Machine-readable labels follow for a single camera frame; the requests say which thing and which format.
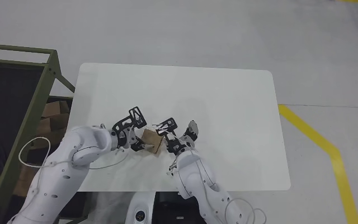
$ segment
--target gray floor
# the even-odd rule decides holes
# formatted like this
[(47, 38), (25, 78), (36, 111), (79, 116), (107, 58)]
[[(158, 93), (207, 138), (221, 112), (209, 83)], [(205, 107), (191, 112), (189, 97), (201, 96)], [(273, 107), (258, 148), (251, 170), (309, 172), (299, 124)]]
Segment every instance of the gray floor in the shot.
[[(57, 49), (73, 84), (84, 62), (269, 70), (278, 103), (297, 105), (289, 107), (340, 149), (358, 204), (358, 4), (11, 0), (0, 2), (0, 31), (1, 44)], [(58, 83), (52, 94), (71, 95)], [(281, 124), (291, 189), (235, 194), (261, 207), (268, 224), (346, 223), (328, 155), (285, 118)], [(129, 200), (99, 194), (86, 223), (119, 223)]]

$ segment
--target black panel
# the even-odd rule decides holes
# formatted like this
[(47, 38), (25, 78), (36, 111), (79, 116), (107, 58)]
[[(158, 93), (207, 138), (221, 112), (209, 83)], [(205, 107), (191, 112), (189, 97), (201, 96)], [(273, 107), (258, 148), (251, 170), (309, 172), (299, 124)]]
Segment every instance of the black panel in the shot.
[(152, 224), (206, 224), (194, 197), (184, 200), (177, 192), (157, 192)]
[(43, 67), (0, 64), (0, 174), (42, 71)]

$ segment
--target small cardboard box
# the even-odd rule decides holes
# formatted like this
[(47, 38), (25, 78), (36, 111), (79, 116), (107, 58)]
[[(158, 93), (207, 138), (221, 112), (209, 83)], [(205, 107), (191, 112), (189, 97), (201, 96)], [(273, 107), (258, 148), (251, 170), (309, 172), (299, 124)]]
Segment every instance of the small cardboard box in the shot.
[(37, 126), (36, 135), (42, 136), (54, 130), (60, 130), (67, 127), (69, 114), (56, 114), (40, 120)]
[(56, 114), (69, 113), (69, 107), (66, 101), (50, 102), (45, 105), (42, 117), (47, 118), (48, 116)]
[[(54, 130), (49, 133), (41, 134), (41, 136), (46, 137), (51, 142), (51, 145), (53, 145), (53, 144), (60, 143), (65, 133), (66, 133), (66, 129), (63, 128), (60, 130)], [(47, 147), (49, 147), (49, 144), (46, 140), (36, 139), (32, 141), (30, 149), (33, 150), (36, 148), (47, 148)]]

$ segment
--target green metal frame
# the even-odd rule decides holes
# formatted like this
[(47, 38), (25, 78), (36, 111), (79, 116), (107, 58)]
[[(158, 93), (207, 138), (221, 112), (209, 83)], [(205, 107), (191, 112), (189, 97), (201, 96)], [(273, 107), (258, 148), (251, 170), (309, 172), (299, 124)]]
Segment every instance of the green metal frame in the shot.
[(5, 167), (0, 176), (0, 221), (3, 219), (8, 204), (10, 202), (12, 192), (20, 175), (20, 162), (17, 155), (21, 147), (35, 135), (36, 127), (41, 119), (47, 99), (50, 95), (51, 88), (55, 79), (60, 81), (65, 87), (74, 92), (74, 86), (66, 80), (60, 69), (60, 63), (56, 50), (27, 48), (22, 46), (0, 45), (0, 50), (11, 50), (17, 52), (32, 52), (40, 54), (49, 54), (46, 63), (18, 62), (13, 60), (0, 60), (0, 64), (9, 66), (38, 66), (43, 67), (43, 72), (36, 86), (36, 90), (31, 99), (25, 117), (23, 118), (20, 129), (12, 146), (10, 155), (6, 161)]

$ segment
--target white tabletop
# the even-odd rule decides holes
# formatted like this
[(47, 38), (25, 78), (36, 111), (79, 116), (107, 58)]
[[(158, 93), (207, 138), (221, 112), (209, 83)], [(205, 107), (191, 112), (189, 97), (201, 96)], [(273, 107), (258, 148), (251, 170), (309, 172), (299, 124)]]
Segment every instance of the white tabletop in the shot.
[[(181, 135), (199, 126), (197, 150), (228, 191), (288, 190), (290, 177), (272, 74), (269, 71), (85, 63), (68, 127), (111, 128), (138, 106), (148, 125), (173, 117)], [(127, 152), (91, 164), (114, 164)], [(128, 150), (120, 164), (89, 171), (79, 191), (176, 191), (166, 174), (175, 159)]]

